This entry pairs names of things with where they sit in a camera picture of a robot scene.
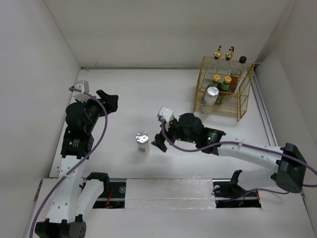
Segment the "silver-lid spice jar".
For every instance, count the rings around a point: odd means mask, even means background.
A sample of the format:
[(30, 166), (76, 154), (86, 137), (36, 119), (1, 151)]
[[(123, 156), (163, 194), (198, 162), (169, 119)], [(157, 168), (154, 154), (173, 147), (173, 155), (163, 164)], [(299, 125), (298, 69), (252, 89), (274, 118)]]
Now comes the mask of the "silver-lid spice jar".
[(136, 143), (138, 146), (138, 151), (142, 154), (149, 154), (150, 152), (150, 138), (149, 135), (144, 132), (144, 131), (140, 131), (136, 134)]
[(213, 106), (217, 100), (218, 95), (219, 90), (216, 87), (209, 87), (204, 95), (203, 104)]

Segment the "yellow-cap sauce bottle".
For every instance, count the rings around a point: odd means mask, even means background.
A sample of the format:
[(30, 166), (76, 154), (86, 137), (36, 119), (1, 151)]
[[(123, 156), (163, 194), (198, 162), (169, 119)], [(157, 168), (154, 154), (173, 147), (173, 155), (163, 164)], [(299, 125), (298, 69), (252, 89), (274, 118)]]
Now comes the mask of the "yellow-cap sauce bottle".
[(227, 94), (227, 91), (229, 89), (230, 83), (231, 83), (231, 77), (230, 76), (226, 76), (224, 78), (224, 81), (222, 82), (222, 84), (220, 85), (220, 87), (218, 88), (219, 90), (219, 95), (217, 97), (216, 100), (216, 104), (220, 105), (224, 102), (225, 96)]
[(220, 77), (220, 75), (218, 75), (218, 74), (215, 74), (215, 75), (213, 76), (213, 79), (211, 80), (211, 82), (210, 82), (210, 83), (208, 84), (208, 86), (206, 87), (206, 90), (205, 90), (205, 92), (204, 92), (203, 98), (205, 97), (205, 95), (206, 95), (207, 90), (208, 90), (209, 87), (216, 87), (216, 88), (217, 88), (220, 79), (221, 79), (221, 77)]

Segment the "clear oil bottle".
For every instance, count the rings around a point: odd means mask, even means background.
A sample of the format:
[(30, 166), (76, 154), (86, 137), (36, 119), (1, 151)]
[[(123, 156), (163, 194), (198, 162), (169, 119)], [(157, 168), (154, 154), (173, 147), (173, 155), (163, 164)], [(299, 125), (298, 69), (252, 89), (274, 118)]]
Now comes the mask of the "clear oil bottle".
[(222, 45), (219, 45), (218, 50), (214, 52), (213, 61), (212, 61), (212, 65), (211, 65), (211, 72), (212, 73), (215, 73), (217, 71), (218, 62), (219, 62), (219, 59), (221, 57), (221, 47), (222, 47)]

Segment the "clear bottle black cap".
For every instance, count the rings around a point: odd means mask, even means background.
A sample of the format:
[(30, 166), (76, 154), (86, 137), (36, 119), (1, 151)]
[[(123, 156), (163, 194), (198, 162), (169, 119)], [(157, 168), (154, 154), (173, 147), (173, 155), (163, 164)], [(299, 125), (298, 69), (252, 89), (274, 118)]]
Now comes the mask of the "clear bottle black cap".
[(239, 84), (239, 80), (241, 78), (241, 76), (243, 76), (244, 71), (245, 71), (245, 63), (247, 61), (247, 57), (246, 56), (241, 56), (239, 58), (239, 63), (237, 64), (237, 66), (235, 66), (230, 73), (230, 77), (231, 77), (231, 82), (229, 85), (229, 89), (228, 92), (229, 93), (235, 93), (238, 84)]

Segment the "dark-filled gold-spout oil bottle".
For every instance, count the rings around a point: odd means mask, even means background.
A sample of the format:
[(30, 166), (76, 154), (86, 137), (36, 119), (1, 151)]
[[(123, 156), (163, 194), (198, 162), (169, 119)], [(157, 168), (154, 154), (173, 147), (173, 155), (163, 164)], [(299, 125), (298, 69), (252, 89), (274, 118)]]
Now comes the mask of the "dark-filled gold-spout oil bottle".
[(230, 47), (228, 52), (225, 54), (225, 65), (224, 65), (224, 73), (226, 75), (229, 74), (230, 72), (230, 67), (231, 67), (231, 59), (233, 58), (234, 55), (234, 47)]

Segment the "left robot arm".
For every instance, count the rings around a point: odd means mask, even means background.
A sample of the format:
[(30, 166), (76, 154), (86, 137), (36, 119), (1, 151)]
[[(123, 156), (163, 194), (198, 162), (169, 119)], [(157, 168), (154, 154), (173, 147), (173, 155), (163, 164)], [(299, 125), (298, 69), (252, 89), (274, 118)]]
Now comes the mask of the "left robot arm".
[(70, 88), (74, 103), (67, 106), (67, 127), (62, 141), (58, 182), (40, 205), (31, 224), (29, 237), (83, 238), (86, 220), (97, 198), (111, 195), (107, 173), (91, 173), (86, 182), (82, 174), (89, 156), (101, 143), (94, 141), (92, 131), (100, 117), (107, 118), (118, 109), (118, 95), (103, 90), (97, 96), (85, 90)]

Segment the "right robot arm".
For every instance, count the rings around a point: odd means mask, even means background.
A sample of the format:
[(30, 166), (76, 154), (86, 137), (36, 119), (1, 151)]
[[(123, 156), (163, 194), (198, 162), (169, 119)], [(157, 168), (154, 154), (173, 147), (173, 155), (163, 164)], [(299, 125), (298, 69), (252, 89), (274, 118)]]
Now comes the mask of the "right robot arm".
[(167, 151), (165, 142), (173, 147), (176, 141), (193, 143), (196, 148), (187, 152), (231, 157), (259, 165), (268, 170), (268, 178), (280, 189), (289, 193), (302, 191), (307, 163), (294, 144), (279, 147), (251, 145), (239, 138), (224, 141), (224, 131), (205, 127), (193, 113), (182, 114), (176, 119), (172, 111), (160, 112), (158, 121), (161, 131), (152, 144), (163, 152)]

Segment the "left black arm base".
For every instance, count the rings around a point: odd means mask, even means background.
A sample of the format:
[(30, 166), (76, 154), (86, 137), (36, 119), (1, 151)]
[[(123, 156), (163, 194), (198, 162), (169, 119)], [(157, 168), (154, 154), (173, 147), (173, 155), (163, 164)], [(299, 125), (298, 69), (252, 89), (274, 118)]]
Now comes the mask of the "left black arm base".
[(103, 192), (94, 203), (93, 209), (123, 209), (125, 208), (126, 179), (110, 178), (108, 173), (92, 172), (79, 185), (81, 191), (86, 181), (96, 179), (103, 182)]

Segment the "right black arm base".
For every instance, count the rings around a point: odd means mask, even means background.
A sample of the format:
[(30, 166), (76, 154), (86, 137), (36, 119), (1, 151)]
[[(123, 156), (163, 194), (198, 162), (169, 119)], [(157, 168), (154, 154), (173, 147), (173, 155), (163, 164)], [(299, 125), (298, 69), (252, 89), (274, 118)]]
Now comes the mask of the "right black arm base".
[(216, 178), (212, 180), (211, 194), (215, 198), (216, 208), (261, 208), (259, 194), (256, 191), (246, 195), (248, 190), (238, 185), (242, 170), (236, 170), (231, 178)]

